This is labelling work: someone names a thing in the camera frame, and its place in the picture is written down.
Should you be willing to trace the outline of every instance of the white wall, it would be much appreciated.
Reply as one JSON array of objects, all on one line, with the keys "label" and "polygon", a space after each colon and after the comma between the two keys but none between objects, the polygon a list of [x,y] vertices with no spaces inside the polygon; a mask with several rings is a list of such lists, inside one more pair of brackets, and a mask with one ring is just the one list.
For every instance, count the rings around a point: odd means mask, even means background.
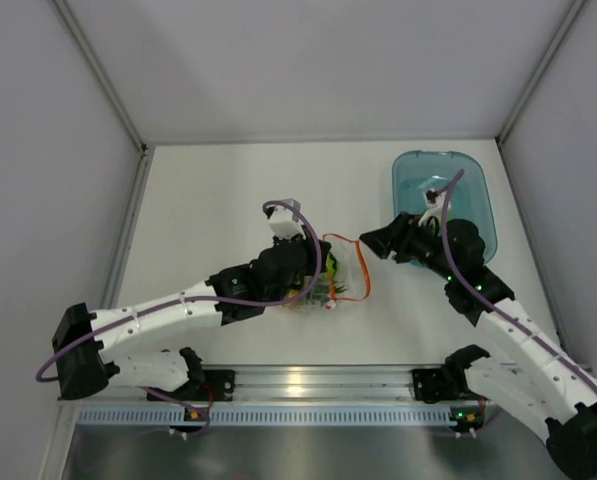
[{"label": "white wall", "polygon": [[505,153],[564,333],[597,373],[597,0]]},{"label": "white wall", "polygon": [[0,0],[0,479],[37,475],[70,304],[96,305],[137,153],[45,0]]},{"label": "white wall", "polygon": [[493,137],[570,0],[69,0],[148,141]]}]

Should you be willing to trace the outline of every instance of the purple wire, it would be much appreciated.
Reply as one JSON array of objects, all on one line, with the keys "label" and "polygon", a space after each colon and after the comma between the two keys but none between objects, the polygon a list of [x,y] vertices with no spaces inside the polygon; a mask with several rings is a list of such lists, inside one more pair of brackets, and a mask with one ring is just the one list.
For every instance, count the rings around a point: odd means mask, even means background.
[{"label": "purple wire", "polygon": [[[447,263],[449,263],[449,268],[451,268],[451,271],[453,272],[454,276],[458,279],[458,281],[462,284],[462,286],[465,287],[465,289],[469,293],[471,293],[476,298],[476,300],[478,300],[480,303],[482,303],[488,309],[496,312],[503,320],[506,320],[507,322],[511,323],[514,327],[516,327],[518,330],[523,332],[525,335],[529,336],[534,342],[536,342],[543,350],[548,352],[550,355],[552,355],[553,357],[558,357],[559,353],[554,348],[552,348],[542,338],[532,336],[531,330],[529,330],[527,327],[525,327],[523,324],[521,324],[517,318],[513,318],[511,315],[504,312],[500,308],[496,307],[489,300],[487,300],[483,295],[481,295],[478,292],[478,290],[476,290],[474,287],[472,287],[469,284],[469,282],[467,280],[465,280],[465,277],[463,277],[462,274],[460,273],[460,270],[458,269],[458,266],[456,265],[456,262],[454,261],[452,255],[451,255],[451,248],[449,247],[449,235],[447,232],[447,220],[448,220],[448,213],[449,213],[449,201],[451,199],[451,196],[454,193],[456,184],[458,183],[460,178],[464,175],[464,173],[465,173],[465,171],[460,169],[458,171],[458,173],[456,174],[456,176],[453,178],[453,180],[447,187],[447,193],[445,195],[445,202],[442,205],[442,218],[441,218],[441,222],[440,222],[441,223],[441,232],[442,232],[442,246],[445,251],[445,257],[447,257]],[[558,361],[562,365],[564,365],[565,368],[567,368],[571,373],[573,373],[578,378],[580,378],[580,380],[582,380],[582,382],[585,385],[587,385],[589,387],[589,389],[592,392],[594,392],[594,394],[597,395],[596,384],[593,382],[593,380],[591,380],[591,378],[589,378],[589,376],[580,367],[578,367],[574,363],[572,363],[569,360],[562,358],[562,357],[558,357]]]},{"label": "purple wire", "polygon": [[[241,299],[237,299],[237,298],[219,297],[219,296],[211,296],[211,295],[198,295],[198,296],[192,296],[192,297],[185,297],[184,301],[186,303],[210,301],[210,302],[230,303],[233,305],[243,305],[246,307],[277,307],[277,306],[287,305],[289,303],[297,302],[298,300],[305,298],[314,289],[314,287],[318,283],[318,277],[320,276],[320,270],[322,269],[322,251],[320,248],[320,241],[318,240],[318,235],[316,235],[316,231],[311,226],[311,223],[309,223],[307,218],[302,213],[300,213],[300,210],[298,210],[298,208],[294,207],[293,205],[290,205],[287,202],[284,202],[282,200],[270,200],[268,202],[265,202],[262,205],[263,212],[266,212],[268,208],[274,207],[274,206],[284,207],[287,210],[289,210],[290,212],[292,212],[294,214],[294,216],[296,216],[303,223],[305,230],[307,230],[307,233],[309,234],[309,236],[311,237],[311,239],[314,243],[314,249],[316,251],[316,271],[314,273],[313,278],[307,285],[307,287],[302,289],[300,291],[300,293],[298,293],[298,295],[296,295],[294,297],[285,298],[285,299],[277,300],[277,301],[273,301],[273,302],[256,302],[253,300],[241,300]],[[136,317],[141,318],[146,315],[159,312],[161,310],[164,310],[166,308],[169,308],[169,307],[172,307],[175,305],[180,305],[180,301],[172,300],[169,302],[161,303],[159,305],[154,305],[153,307],[149,307],[145,310],[137,312]],[[134,320],[134,318],[135,317],[133,315],[128,315],[126,317],[120,318],[114,322],[111,322],[109,325],[105,325],[104,327],[97,328],[96,330],[93,330],[93,331],[87,333],[86,335],[83,335],[82,337],[78,338],[77,340],[74,340],[70,344],[65,345],[63,348],[58,350],[54,355],[52,355],[38,369],[38,372],[36,372],[36,381],[40,382],[40,383],[49,383],[49,382],[57,381],[58,377],[43,377],[43,374],[49,369],[49,367],[51,367],[54,363],[56,363],[60,358],[65,356],[67,353],[72,351],[74,348],[85,343],[86,341],[88,341],[102,333],[108,332],[109,330],[113,330],[114,328],[119,327],[127,322],[130,322],[130,321]],[[158,398],[160,398],[161,400],[165,400],[167,402],[182,405],[187,409],[196,411],[196,409],[194,407],[192,407],[191,405],[189,405],[185,402],[179,402],[178,400],[170,398],[167,395],[161,394],[159,392],[155,392],[155,393],[158,393],[158,395],[159,395]]]},{"label": "purple wire", "polygon": [[152,395],[154,397],[156,397],[159,400],[162,400],[163,402],[169,402],[169,403],[173,403],[175,405],[179,405],[181,407],[183,407],[185,410],[188,410],[190,412],[195,412],[196,414],[198,414],[200,416],[201,419],[206,419],[207,421],[209,421],[209,408],[196,408],[193,405],[187,403],[187,402],[183,402],[182,400],[176,400],[173,397],[170,397],[169,395],[166,395],[164,393],[159,392],[158,390],[151,388],[151,387],[140,387],[142,390],[144,390],[145,392],[147,392],[149,395]]}]

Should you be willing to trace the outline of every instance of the purple cable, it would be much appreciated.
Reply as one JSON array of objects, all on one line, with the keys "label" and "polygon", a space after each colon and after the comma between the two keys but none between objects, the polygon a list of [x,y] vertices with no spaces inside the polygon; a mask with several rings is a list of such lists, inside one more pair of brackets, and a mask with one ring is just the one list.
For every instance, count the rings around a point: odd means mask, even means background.
[{"label": "purple cable", "polygon": [[[454,261],[452,255],[451,255],[451,249],[449,247],[449,236],[448,236],[448,232],[447,232],[447,220],[448,220],[448,213],[449,213],[449,201],[451,200],[451,196],[454,193],[454,188],[456,188],[456,184],[458,183],[460,178],[464,175],[464,173],[465,173],[465,171],[460,169],[458,171],[458,173],[456,174],[456,176],[453,178],[453,180],[447,187],[447,193],[445,195],[445,202],[442,205],[442,218],[440,221],[441,232],[442,232],[442,246],[445,251],[445,257],[447,257],[447,263],[449,263],[449,268],[451,268],[451,271],[453,272],[455,277],[458,279],[458,281],[462,284],[462,286],[465,287],[465,289],[469,293],[471,293],[476,298],[476,300],[478,300],[480,303],[482,303],[488,309],[492,310],[493,312],[496,312],[503,320],[506,320],[507,322],[511,323],[514,327],[516,327],[522,333],[531,337],[531,339],[534,342],[536,342],[543,350],[548,352],[550,355],[552,355],[553,357],[558,357],[559,354],[555,349],[553,349],[542,338],[533,337],[531,330],[529,330],[527,327],[522,325],[517,318],[513,318],[511,315],[502,311],[500,308],[496,307],[493,303],[491,303],[489,300],[487,300],[483,295],[481,295],[478,292],[478,290],[476,290],[474,287],[472,287],[469,284],[469,282],[467,280],[465,280],[465,277],[463,277],[462,274],[460,273],[460,270],[458,269],[458,266],[456,265],[456,262]],[[580,380],[582,380],[582,382],[585,385],[587,385],[589,387],[589,389],[592,392],[594,392],[594,394],[597,395],[596,384],[593,382],[593,380],[591,380],[591,378],[589,378],[589,376],[585,372],[582,371],[582,369],[580,369],[580,367],[578,367],[577,365],[571,363],[569,360],[562,358],[562,357],[559,357],[558,361],[562,365],[564,365],[565,368],[567,368],[571,373],[573,373],[578,378],[580,378]]]},{"label": "purple cable", "polygon": [[158,400],[162,400],[163,402],[173,403],[175,405],[183,407],[185,410],[188,410],[190,412],[195,412],[198,416],[200,416],[201,419],[207,420],[207,423],[209,423],[209,408],[207,408],[207,409],[196,408],[193,405],[191,405],[190,403],[183,402],[182,400],[176,400],[175,398],[170,397],[169,395],[166,395],[164,393],[161,393],[158,390],[151,388],[151,387],[140,387],[140,388],[142,390],[144,390],[145,392],[147,392],[149,395],[156,397]]},{"label": "purple cable", "polygon": [[[316,271],[315,271],[314,276],[312,277],[311,281],[307,285],[307,287],[302,289],[300,291],[300,293],[298,293],[298,295],[296,295],[294,297],[285,298],[285,299],[277,300],[277,301],[273,301],[273,302],[256,302],[253,300],[241,300],[241,299],[237,299],[237,298],[218,297],[218,296],[211,296],[211,295],[198,295],[198,296],[192,296],[192,297],[185,297],[184,301],[186,303],[209,301],[209,302],[230,303],[233,305],[243,305],[246,307],[277,307],[277,306],[287,305],[289,303],[293,303],[298,300],[301,300],[301,299],[305,298],[309,294],[309,292],[311,292],[314,289],[314,287],[318,283],[318,277],[320,276],[320,270],[322,269],[322,251],[320,248],[320,241],[318,240],[318,235],[316,235],[314,228],[311,226],[311,224],[309,223],[307,218],[305,218],[305,216],[302,213],[300,213],[300,210],[298,210],[298,208],[294,207],[293,205],[290,205],[287,202],[284,202],[282,200],[271,200],[271,201],[265,202],[262,205],[263,212],[266,212],[268,208],[274,207],[274,206],[284,207],[287,210],[289,210],[290,212],[292,212],[294,214],[294,216],[296,216],[303,223],[305,229],[307,230],[307,233],[309,234],[312,241],[314,242],[314,249],[316,251]],[[137,312],[136,317],[141,318],[141,317],[144,317],[145,315],[156,313],[156,312],[159,312],[161,310],[164,310],[166,308],[169,308],[169,307],[172,307],[175,305],[180,305],[180,301],[172,300],[169,302],[161,303],[160,305],[155,305],[148,309]],[[66,355],[67,353],[72,351],[77,346],[85,343],[87,340],[90,340],[90,339],[100,335],[101,333],[105,333],[105,332],[108,332],[109,330],[113,330],[116,327],[119,327],[127,322],[134,320],[134,318],[135,317],[133,315],[128,315],[126,317],[120,318],[114,322],[111,322],[109,325],[105,325],[104,327],[97,328],[96,330],[93,330],[93,331],[87,333],[86,335],[83,335],[82,337],[78,338],[77,340],[74,340],[70,344],[64,346],[63,348],[58,350],[54,355],[52,355],[51,358],[49,358],[49,360],[47,360],[40,367],[40,369],[38,369],[38,372],[36,372],[36,381],[40,382],[40,383],[49,383],[49,382],[57,381],[58,377],[43,377],[43,374],[47,371],[47,369],[49,369],[49,367],[51,367],[54,363],[56,363],[58,361],[58,359],[62,358],[64,355]],[[191,405],[189,405],[185,402],[179,402],[179,401],[177,401],[173,398],[170,398],[167,395],[161,394],[159,392],[156,392],[156,393],[159,394],[158,398],[160,398],[161,400],[175,403],[175,404],[181,405],[187,409],[197,411],[197,409],[195,409],[194,407],[192,407]]]}]

